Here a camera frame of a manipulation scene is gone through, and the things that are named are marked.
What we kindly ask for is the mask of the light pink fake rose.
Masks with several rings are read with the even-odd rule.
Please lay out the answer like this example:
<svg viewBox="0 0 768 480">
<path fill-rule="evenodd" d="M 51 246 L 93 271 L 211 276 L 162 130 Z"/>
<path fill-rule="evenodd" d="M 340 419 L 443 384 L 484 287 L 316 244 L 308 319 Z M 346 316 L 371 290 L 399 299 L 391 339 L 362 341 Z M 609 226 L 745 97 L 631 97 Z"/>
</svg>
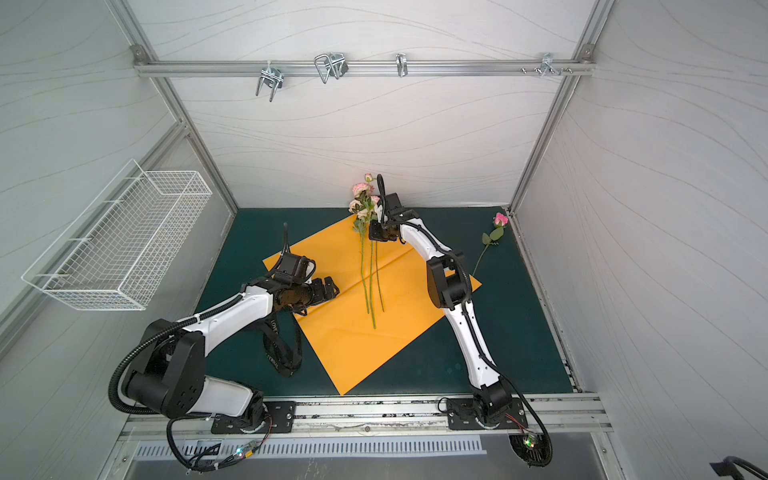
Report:
<svg viewBox="0 0 768 480">
<path fill-rule="evenodd" d="M 373 176 L 366 174 L 364 180 L 352 187 L 352 200 L 349 204 L 349 212 L 354 215 L 353 229 L 360 240 L 360 278 L 363 293 L 365 294 L 365 307 L 372 323 L 376 328 L 375 307 L 373 299 L 373 281 L 371 269 L 373 264 L 373 247 L 368 239 L 369 223 L 376 216 L 378 200 L 374 194 L 372 185 Z"/>
</svg>

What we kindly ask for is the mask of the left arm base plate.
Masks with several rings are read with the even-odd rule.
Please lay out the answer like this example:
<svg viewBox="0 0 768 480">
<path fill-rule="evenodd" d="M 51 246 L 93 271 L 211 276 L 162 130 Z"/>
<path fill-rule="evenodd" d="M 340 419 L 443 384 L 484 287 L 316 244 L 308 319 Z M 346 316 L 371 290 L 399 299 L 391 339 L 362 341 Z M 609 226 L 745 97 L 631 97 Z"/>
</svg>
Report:
<svg viewBox="0 0 768 480">
<path fill-rule="evenodd" d="M 212 434 L 291 433 L 296 414 L 295 401 L 265 401 L 243 418 L 217 416 L 211 426 Z"/>
</svg>

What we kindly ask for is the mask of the orange wrapping paper sheet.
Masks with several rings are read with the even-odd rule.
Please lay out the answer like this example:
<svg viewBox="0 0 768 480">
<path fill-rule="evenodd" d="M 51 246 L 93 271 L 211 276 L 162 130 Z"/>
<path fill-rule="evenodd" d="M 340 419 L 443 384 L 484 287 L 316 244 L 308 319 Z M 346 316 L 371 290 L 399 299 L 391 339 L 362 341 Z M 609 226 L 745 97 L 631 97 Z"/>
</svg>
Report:
<svg viewBox="0 0 768 480">
<path fill-rule="evenodd" d="M 349 216 L 290 246 L 340 290 L 298 324 L 341 395 L 444 317 L 429 298 L 421 255 L 399 241 L 372 248 L 353 223 Z"/>
</svg>

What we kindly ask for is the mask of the magenta fake rose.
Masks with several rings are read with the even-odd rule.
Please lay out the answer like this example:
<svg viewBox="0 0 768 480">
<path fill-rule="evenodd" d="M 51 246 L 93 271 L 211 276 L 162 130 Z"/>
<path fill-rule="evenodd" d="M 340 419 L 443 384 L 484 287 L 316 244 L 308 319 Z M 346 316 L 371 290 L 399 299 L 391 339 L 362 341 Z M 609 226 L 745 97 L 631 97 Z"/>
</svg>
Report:
<svg viewBox="0 0 768 480">
<path fill-rule="evenodd" d="M 493 219 L 492 219 L 492 229 L 487 232 L 483 233 L 481 236 L 481 242 L 483 245 L 483 249 L 478 256 L 478 259 L 475 263 L 475 266 L 472 270 L 472 275 L 475 276 L 477 274 L 477 271 L 479 269 L 479 266 L 483 260 L 483 258 L 486 255 L 486 252 L 491 246 L 495 246 L 499 243 L 499 241 L 503 238 L 505 235 L 506 227 L 509 224 L 509 217 L 501 212 L 497 212 Z"/>
</svg>

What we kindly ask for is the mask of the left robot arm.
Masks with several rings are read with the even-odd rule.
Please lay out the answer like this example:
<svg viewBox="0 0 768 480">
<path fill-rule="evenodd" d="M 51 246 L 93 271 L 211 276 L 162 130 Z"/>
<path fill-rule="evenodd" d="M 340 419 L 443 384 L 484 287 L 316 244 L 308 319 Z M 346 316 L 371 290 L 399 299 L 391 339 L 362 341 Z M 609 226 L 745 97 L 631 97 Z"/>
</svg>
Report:
<svg viewBox="0 0 768 480">
<path fill-rule="evenodd" d="M 246 430 L 259 428 L 266 415 L 262 393 L 208 375 L 206 359 L 230 337 L 251 329 L 261 333 L 273 368 L 293 376 L 303 362 L 301 333 L 287 343 L 279 333 L 278 313 L 305 316 L 340 293 L 332 278 L 317 278 L 315 270 L 315 261 L 284 251 L 271 269 L 232 297 L 175 322 L 152 322 L 112 374 L 110 404 L 130 415 L 223 416 Z"/>
</svg>

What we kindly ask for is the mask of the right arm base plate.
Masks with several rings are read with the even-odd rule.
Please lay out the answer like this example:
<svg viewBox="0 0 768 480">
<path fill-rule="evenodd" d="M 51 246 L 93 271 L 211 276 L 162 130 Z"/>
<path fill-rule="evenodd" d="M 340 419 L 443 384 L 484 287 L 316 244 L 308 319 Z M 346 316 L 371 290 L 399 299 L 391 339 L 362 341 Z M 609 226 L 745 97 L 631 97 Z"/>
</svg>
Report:
<svg viewBox="0 0 768 480">
<path fill-rule="evenodd" d="M 489 423 L 479 419 L 473 401 L 473 398 L 449 397 L 437 401 L 438 411 L 447 417 L 450 430 L 528 430 L 524 406 L 518 398 L 513 398 L 511 404 Z"/>
</svg>

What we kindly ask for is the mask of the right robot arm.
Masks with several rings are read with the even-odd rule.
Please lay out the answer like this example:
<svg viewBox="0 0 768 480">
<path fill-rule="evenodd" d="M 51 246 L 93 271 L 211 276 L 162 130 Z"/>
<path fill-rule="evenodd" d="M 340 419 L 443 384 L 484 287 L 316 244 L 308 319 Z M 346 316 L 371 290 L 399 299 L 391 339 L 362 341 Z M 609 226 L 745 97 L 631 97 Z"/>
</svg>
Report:
<svg viewBox="0 0 768 480">
<path fill-rule="evenodd" d="M 425 261 L 428 296 L 450 323 L 466 364 L 476 422 L 483 428 L 497 427 L 513 404 L 514 389 L 492 361 L 482 336 L 463 254 L 439 241 L 395 193 L 383 196 L 382 217 L 372 221 L 371 228 L 371 240 L 405 243 Z"/>
</svg>

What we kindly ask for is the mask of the black printed ribbon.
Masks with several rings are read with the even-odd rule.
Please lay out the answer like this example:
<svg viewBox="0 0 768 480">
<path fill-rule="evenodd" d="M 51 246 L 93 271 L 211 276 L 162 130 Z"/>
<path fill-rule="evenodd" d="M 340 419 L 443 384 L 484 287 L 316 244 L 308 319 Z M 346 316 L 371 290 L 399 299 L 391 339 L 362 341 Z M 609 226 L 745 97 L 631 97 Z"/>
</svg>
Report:
<svg viewBox="0 0 768 480">
<path fill-rule="evenodd" d="M 257 328 L 262 332 L 263 348 L 267 360 L 281 376 L 286 378 L 297 373 L 303 362 L 302 332 L 295 318 L 293 318 L 293 324 L 293 344 L 289 344 L 280 335 L 276 312 L 257 323 Z"/>
</svg>

